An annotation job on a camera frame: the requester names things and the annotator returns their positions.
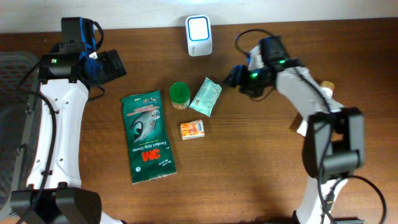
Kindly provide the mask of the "orange small box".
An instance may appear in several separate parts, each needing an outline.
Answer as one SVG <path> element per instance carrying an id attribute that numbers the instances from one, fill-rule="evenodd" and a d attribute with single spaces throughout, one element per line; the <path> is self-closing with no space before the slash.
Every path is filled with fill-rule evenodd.
<path id="1" fill-rule="evenodd" d="M 201 119 L 194 120 L 180 125 L 180 134 L 183 140 L 203 138 L 205 129 Z"/>

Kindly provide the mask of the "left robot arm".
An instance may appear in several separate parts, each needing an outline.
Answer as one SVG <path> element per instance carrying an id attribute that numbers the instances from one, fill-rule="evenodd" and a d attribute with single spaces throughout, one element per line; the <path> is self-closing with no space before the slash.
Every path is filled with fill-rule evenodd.
<path id="1" fill-rule="evenodd" d="M 101 52 L 101 26 L 64 17 L 62 41 L 34 66 L 41 101 L 37 150 L 24 190 L 11 193 L 20 223 L 114 223 L 99 194 L 81 187 L 79 160 L 83 111 L 90 90 L 126 74 L 115 50 Z"/>

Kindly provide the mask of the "mint green tissue pack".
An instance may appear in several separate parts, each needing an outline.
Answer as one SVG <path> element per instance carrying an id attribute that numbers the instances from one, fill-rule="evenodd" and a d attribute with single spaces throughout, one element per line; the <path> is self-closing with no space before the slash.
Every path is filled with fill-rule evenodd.
<path id="1" fill-rule="evenodd" d="M 219 84 L 206 77 L 189 108 L 210 117 L 221 91 L 222 87 Z"/>

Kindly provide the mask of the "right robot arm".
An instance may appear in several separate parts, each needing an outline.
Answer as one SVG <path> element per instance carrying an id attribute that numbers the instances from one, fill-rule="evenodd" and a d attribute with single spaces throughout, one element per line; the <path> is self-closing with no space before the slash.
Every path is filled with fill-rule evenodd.
<path id="1" fill-rule="evenodd" d="M 309 69 L 292 58 L 279 36 L 270 35 L 245 52 L 225 82 L 251 98 L 264 89 L 285 96 L 306 121 L 302 160 L 308 174 L 305 195 L 292 223 L 336 223 L 331 210 L 355 170 L 364 165 L 364 116 L 328 96 Z"/>

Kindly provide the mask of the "green lid jar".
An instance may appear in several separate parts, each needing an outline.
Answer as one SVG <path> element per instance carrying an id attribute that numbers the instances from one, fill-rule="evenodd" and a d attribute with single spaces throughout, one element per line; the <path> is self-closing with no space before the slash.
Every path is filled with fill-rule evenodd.
<path id="1" fill-rule="evenodd" d="M 190 89 L 184 82 L 176 82 L 169 88 L 171 104 L 175 109 L 184 110 L 190 104 Z"/>

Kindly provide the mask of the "green 3M gloves packet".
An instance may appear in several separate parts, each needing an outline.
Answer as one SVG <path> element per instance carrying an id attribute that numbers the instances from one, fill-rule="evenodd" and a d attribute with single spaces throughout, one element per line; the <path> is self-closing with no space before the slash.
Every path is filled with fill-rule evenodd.
<path id="1" fill-rule="evenodd" d="M 121 103 L 132 183 L 176 173 L 160 91 L 129 95 Z"/>

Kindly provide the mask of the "white bamboo print tube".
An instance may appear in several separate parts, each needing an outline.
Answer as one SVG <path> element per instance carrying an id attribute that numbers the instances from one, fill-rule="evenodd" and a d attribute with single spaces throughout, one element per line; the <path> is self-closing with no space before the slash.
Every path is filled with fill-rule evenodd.
<path id="1" fill-rule="evenodd" d="M 320 88 L 327 98 L 332 98 L 335 89 L 335 85 L 332 82 L 323 81 L 320 84 Z M 306 136 L 308 127 L 307 121 L 304 120 L 300 114 L 297 115 L 297 118 L 300 124 L 297 126 L 296 132 L 302 136 Z"/>

